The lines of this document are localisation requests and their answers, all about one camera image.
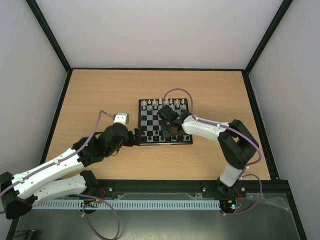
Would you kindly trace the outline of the black knight piece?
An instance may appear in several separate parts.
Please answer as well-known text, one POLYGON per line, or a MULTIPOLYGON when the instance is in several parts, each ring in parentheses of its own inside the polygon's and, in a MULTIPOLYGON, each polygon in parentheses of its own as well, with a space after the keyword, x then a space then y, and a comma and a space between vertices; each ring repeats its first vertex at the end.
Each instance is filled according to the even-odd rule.
POLYGON ((177 136, 177 141, 178 142, 182 142, 184 140, 184 136, 183 135, 178 135, 177 136))

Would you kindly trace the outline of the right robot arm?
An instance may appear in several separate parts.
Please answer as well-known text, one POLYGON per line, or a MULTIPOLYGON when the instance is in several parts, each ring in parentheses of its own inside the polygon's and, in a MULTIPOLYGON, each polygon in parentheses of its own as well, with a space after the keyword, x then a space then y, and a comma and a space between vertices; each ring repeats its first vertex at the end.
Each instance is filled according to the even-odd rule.
POLYGON ((258 142, 240 120, 230 123, 207 120, 187 111, 179 114, 167 105, 157 115, 165 138, 196 135, 219 143, 227 162, 218 178, 218 191, 224 196, 235 191, 236 181, 254 155, 258 154, 258 162, 262 158, 258 142))

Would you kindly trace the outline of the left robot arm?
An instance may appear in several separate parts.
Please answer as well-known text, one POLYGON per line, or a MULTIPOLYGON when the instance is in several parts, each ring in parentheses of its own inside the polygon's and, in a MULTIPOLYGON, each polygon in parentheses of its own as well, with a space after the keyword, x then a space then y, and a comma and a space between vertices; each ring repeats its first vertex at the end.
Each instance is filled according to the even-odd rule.
POLYGON ((129 131, 125 125, 116 122, 103 132, 81 138, 64 153, 38 167, 17 174, 1 174, 2 213, 8 220, 13 220, 48 200, 94 194, 98 181, 93 172, 85 168, 116 155, 123 146, 140 145, 142 135, 142 129, 129 131))

